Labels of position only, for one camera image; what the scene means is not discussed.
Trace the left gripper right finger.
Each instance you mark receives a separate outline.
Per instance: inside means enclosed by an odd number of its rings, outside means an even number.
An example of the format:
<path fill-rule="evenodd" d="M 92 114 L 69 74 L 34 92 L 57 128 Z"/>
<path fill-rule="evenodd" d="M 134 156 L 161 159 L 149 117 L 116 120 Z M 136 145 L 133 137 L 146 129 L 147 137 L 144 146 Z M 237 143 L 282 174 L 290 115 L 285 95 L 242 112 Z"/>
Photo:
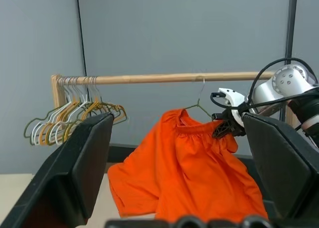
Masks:
<path fill-rule="evenodd" d="M 242 120 L 257 171 L 279 215 L 319 219 L 319 152 L 280 120 L 251 113 Z"/>

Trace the wooden clothes rack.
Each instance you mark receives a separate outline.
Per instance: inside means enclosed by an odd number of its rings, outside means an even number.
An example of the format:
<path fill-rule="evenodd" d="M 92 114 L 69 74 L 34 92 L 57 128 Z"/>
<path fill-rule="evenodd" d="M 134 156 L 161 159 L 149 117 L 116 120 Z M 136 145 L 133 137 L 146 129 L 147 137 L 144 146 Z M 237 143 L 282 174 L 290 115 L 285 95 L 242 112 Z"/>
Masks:
<path fill-rule="evenodd" d="M 257 72 L 227 72 L 227 73 L 184 73 L 184 74 L 152 74 L 152 75 L 123 75 L 123 76 L 97 76 L 96 84 L 149 84 L 149 83 L 179 83 L 202 82 L 203 76 L 206 82 L 214 81 L 253 81 L 257 78 Z M 81 77 L 81 85 L 88 84 L 89 77 Z M 295 86 L 294 92 L 302 93 L 303 84 L 307 82 L 306 72 L 303 69 L 287 68 L 277 73 L 264 72 L 258 80 L 269 80 L 269 87 L 277 93 L 288 94 L 288 81 Z"/>

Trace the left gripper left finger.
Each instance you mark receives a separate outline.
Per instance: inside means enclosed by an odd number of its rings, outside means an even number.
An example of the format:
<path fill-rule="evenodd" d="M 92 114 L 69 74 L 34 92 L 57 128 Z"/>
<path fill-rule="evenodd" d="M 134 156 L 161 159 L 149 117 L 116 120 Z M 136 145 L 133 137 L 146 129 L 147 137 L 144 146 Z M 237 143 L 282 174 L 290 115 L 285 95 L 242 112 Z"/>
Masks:
<path fill-rule="evenodd" d="M 92 216 L 103 180 L 112 113 L 85 119 L 43 163 L 0 228 L 76 228 Z"/>

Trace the orange shorts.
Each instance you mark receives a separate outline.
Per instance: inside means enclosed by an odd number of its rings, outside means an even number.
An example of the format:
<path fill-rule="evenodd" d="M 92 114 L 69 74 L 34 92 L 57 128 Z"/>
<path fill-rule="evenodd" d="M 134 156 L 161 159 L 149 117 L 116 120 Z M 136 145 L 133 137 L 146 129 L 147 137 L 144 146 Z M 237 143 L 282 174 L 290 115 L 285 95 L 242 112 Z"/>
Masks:
<path fill-rule="evenodd" d="M 218 125 L 197 122 L 184 109 L 165 112 L 141 144 L 108 170 L 119 215 L 154 214 L 168 222 L 187 215 L 204 222 L 266 218 L 262 193 L 235 156 L 234 137 L 212 137 Z"/>

